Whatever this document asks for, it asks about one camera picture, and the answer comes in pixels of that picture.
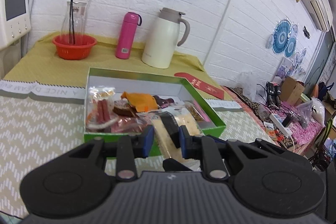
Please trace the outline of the dark red snack packet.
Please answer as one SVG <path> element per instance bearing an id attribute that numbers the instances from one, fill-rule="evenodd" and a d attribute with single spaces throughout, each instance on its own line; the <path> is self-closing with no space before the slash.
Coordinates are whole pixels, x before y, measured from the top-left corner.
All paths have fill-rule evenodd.
<path id="1" fill-rule="evenodd" d="M 110 127 L 113 134 L 139 134 L 150 125 L 150 120 L 139 117 L 135 108 L 125 100 L 114 102 L 113 113 L 117 115 L 117 121 Z"/>

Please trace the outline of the pink edged snack packet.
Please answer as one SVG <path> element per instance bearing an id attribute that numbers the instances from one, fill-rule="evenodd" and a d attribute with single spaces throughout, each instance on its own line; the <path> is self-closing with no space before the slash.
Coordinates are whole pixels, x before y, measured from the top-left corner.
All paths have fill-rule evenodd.
<path id="1" fill-rule="evenodd" d="M 198 102 L 196 101 L 185 101 L 185 108 L 191 113 L 193 118 L 197 122 L 210 122 L 209 116 L 203 111 Z"/>

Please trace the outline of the cracker biscuit pack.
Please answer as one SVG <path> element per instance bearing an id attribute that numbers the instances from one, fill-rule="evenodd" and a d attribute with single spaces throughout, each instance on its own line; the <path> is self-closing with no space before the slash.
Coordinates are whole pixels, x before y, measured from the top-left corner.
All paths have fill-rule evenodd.
<path id="1" fill-rule="evenodd" d="M 158 146 L 164 159 L 174 159 L 192 170 L 201 170 L 199 161 L 182 157 L 179 128 L 186 126 L 190 136 L 204 135 L 194 117 L 185 108 L 173 109 L 172 112 L 156 111 L 151 117 L 151 124 L 155 129 Z"/>

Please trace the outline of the orange snack packet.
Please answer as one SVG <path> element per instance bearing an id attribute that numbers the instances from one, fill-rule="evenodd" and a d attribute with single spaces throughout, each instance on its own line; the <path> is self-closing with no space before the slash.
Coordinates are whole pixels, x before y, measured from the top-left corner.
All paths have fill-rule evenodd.
<path id="1" fill-rule="evenodd" d="M 138 113 L 144 113 L 158 109 L 155 98 L 150 94 L 123 92 L 121 98 L 126 99 L 130 106 L 135 108 Z"/>

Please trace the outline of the clear pack red sausages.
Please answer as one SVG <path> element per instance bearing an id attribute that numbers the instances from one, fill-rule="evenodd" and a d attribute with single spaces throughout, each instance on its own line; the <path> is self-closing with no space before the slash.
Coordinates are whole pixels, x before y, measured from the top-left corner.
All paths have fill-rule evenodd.
<path id="1" fill-rule="evenodd" d="M 100 131 L 118 121 L 113 112 L 116 92 L 114 87 L 93 86 L 88 88 L 85 126 L 88 131 Z"/>

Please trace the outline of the green cardboard box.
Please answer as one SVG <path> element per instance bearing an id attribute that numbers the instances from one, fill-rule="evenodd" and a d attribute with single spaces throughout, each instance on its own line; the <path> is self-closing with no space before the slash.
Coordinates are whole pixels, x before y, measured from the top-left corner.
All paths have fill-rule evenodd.
<path id="1" fill-rule="evenodd" d="M 154 127 L 152 156 L 181 160 L 179 127 L 191 136 L 220 137 L 226 125 L 199 94 L 198 79 L 90 68 L 85 92 L 84 141 L 116 141 Z"/>

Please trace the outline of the white power strip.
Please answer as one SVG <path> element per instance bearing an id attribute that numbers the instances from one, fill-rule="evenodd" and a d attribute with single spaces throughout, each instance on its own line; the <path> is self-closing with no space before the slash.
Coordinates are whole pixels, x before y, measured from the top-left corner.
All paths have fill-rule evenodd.
<path id="1" fill-rule="evenodd" d="M 283 120 L 281 119 L 281 117 L 277 114 L 270 114 L 269 118 L 271 119 L 271 121 L 275 124 L 275 126 L 279 129 L 279 131 L 285 135 L 286 137 L 291 137 L 293 132 L 291 131 L 290 128 L 285 127 L 282 123 Z"/>

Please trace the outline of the brown cardboard box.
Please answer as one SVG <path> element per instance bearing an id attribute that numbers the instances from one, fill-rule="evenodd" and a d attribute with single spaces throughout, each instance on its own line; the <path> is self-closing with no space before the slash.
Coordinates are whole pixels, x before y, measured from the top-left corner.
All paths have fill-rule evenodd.
<path id="1" fill-rule="evenodd" d="M 300 82 L 291 77 L 286 77 L 281 85 L 280 99 L 282 102 L 294 106 L 304 90 L 305 87 Z"/>

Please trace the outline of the white thermos jug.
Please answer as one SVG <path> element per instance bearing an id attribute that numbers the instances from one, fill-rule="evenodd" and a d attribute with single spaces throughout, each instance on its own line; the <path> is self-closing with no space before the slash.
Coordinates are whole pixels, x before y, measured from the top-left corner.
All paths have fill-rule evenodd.
<path id="1" fill-rule="evenodd" d="M 167 7 L 160 10 L 143 50 L 141 60 L 145 64 L 159 69 L 170 66 L 176 47 L 180 47 L 190 33 L 190 24 L 183 15 L 184 12 Z"/>

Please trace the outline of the chevron pattern mat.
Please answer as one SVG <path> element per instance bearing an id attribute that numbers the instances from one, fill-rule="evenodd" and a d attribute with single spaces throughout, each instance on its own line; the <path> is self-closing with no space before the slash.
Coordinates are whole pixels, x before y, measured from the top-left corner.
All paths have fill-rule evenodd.
<path id="1" fill-rule="evenodd" d="M 274 144 L 246 109 L 220 109 L 217 114 L 226 124 L 221 139 L 250 143 L 260 138 Z M 1 212 L 23 218 L 27 211 L 19 194 L 21 179 L 83 140 L 83 104 L 1 96 Z M 162 161 L 162 156 L 135 160 L 139 172 L 163 170 Z"/>

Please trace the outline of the pink water bottle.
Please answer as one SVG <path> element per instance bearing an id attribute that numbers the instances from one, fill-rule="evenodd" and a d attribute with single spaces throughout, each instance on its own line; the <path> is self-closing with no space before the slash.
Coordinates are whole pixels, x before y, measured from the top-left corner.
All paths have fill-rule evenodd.
<path id="1" fill-rule="evenodd" d="M 141 26 L 141 15 L 135 12 L 128 12 L 123 18 L 120 35 L 118 38 L 115 56 L 119 59 L 128 59 L 130 56 L 135 32 Z"/>

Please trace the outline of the red plastic basket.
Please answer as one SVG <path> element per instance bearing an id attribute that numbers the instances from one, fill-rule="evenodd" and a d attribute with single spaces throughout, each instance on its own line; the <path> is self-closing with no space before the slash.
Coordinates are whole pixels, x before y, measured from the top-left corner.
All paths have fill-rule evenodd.
<path id="1" fill-rule="evenodd" d="M 76 40 L 81 40 L 80 44 L 66 43 L 62 38 L 62 35 L 55 36 L 52 43 L 56 46 L 58 56 L 64 60 L 86 59 L 91 53 L 91 49 L 97 44 L 97 40 L 89 35 L 75 35 Z"/>

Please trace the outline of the yellow tablecloth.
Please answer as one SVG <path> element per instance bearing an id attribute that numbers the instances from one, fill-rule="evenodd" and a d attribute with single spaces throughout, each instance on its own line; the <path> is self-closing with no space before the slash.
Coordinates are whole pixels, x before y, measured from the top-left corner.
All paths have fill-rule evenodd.
<path id="1" fill-rule="evenodd" d="M 56 35 L 56 32 L 49 33 L 36 41 L 25 57 L 5 75 L 5 80 L 27 83 L 37 81 L 41 84 L 84 87 L 89 69 L 102 68 L 167 76 L 185 72 L 205 82 L 211 82 L 203 65 L 195 56 L 176 52 L 169 68 L 153 68 L 141 61 L 142 43 L 134 43 L 130 58 L 122 60 L 114 55 L 116 40 L 104 36 L 95 37 L 97 44 L 86 59 L 64 60 L 58 56 L 56 47 L 52 43 Z"/>

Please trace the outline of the black chopsticks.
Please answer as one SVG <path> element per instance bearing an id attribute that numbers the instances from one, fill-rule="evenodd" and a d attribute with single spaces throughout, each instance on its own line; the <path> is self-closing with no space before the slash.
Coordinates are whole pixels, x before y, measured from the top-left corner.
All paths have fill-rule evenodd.
<path id="1" fill-rule="evenodd" d="M 74 0 L 70 0 L 69 9 L 69 43 L 75 45 L 75 28 L 74 28 L 74 11 L 73 11 Z"/>

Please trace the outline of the blue paper fan decoration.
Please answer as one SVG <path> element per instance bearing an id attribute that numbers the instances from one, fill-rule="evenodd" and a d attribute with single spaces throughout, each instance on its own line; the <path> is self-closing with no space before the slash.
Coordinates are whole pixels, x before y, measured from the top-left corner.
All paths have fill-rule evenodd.
<path id="1" fill-rule="evenodd" d="M 283 53 L 289 42 L 291 22 L 287 19 L 281 20 L 274 29 L 272 50 L 276 54 Z"/>

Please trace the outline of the clear glass carafe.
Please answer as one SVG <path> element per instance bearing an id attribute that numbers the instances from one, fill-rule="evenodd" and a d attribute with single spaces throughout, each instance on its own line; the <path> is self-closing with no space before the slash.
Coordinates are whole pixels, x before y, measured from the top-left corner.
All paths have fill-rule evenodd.
<path id="1" fill-rule="evenodd" d="M 73 18 L 75 34 L 83 35 L 85 30 L 85 12 L 87 8 L 86 2 L 73 2 Z M 60 33 L 69 35 L 69 9 L 70 1 L 67 1 L 67 10 L 64 16 Z"/>

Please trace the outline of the white water dispenser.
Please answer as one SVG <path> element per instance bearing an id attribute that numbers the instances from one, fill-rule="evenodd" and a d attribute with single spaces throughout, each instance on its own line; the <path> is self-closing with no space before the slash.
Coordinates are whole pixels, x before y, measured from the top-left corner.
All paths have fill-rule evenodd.
<path id="1" fill-rule="evenodd" d="M 1 50 L 31 31 L 28 0 L 1 0 Z"/>

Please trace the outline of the white air conditioner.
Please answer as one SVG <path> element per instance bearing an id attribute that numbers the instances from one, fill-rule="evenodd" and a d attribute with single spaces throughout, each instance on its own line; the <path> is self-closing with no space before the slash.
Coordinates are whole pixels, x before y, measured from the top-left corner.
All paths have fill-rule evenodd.
<path id="1" fill-rule="evenodd" d="M 329 0 L 302 0 L 317 29 L 329 32 L 333 24 L 333 13 Z"/>

